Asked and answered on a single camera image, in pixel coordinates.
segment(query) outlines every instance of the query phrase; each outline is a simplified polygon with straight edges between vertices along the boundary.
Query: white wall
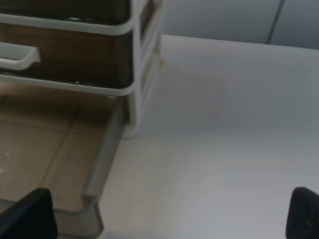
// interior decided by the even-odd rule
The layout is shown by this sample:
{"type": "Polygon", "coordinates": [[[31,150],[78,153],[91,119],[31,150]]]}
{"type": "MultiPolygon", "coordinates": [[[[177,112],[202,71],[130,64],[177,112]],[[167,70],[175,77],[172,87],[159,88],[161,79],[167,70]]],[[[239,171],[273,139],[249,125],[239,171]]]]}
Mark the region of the white wall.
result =
{"type": "Polygon", "coordinates": [[[166,0],[164,33],[266,43],[280,0],[166,0]]]}

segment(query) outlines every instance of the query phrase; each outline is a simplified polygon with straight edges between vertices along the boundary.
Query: black object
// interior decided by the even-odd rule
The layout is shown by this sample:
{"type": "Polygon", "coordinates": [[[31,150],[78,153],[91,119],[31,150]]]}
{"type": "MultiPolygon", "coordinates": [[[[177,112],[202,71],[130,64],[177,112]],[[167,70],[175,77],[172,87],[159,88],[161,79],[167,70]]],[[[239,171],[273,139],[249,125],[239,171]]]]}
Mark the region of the black object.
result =
{"type": "Polygon", "coordinates": [[[56,239],[52,197],[39,188],[0,215],[0,239],[56,239]]]}
{"type": "Polygon", "coordinates": [[[319,239],[319,195],[308,188],[296,188],[293,191],[286,238],[319,239]]]}
{"type": "Polygon", "coordinates": [[[0,12],[119,25],[131,17],[130,0],[0,0],[0,12]]]}

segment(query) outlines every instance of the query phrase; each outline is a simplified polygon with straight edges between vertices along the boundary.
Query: gray wall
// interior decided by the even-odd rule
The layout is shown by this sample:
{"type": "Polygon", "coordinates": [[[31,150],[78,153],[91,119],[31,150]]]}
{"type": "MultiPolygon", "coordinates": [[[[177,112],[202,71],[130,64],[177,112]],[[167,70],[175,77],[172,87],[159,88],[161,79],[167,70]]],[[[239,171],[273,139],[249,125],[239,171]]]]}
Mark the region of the gray wall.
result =
{"type": "Polygon", "coordinates": [[[280,0],[166,0],[164,33],[266,43],[280,0]]]}
{"type": "Polygon", "coordinates": [[[286,0],[271,44],[319,49],[319,0],[286,0]]]}

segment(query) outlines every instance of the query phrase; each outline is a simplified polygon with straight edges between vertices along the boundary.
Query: plastic drawer unit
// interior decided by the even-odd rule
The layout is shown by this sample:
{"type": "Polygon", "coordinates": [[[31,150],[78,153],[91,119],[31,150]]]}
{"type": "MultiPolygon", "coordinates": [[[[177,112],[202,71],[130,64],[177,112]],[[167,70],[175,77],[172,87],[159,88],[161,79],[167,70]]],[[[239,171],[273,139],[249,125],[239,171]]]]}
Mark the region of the plastic drawer unit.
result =
{"type": "Polygon", "coordinates": [[[129,87],[134,81],[133,17],[140,16],[143,38],[157,2],[146,1],[139,10],[131,5],[130,0],[0,0],[0,72],[129,87]]]}

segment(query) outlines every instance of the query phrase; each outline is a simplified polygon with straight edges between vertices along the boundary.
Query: beige drawer bottom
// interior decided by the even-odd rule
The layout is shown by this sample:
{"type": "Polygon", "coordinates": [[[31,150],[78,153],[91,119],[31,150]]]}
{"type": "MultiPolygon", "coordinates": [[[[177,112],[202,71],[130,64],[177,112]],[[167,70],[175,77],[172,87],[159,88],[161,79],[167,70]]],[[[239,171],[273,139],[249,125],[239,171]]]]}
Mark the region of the beige drawer bottom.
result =
{"type": "Polygon", "coordinates": [[[46,187],[59,233],[96,237],[125,120],[119,98],[0,83],[0,211],[46,187]]]}

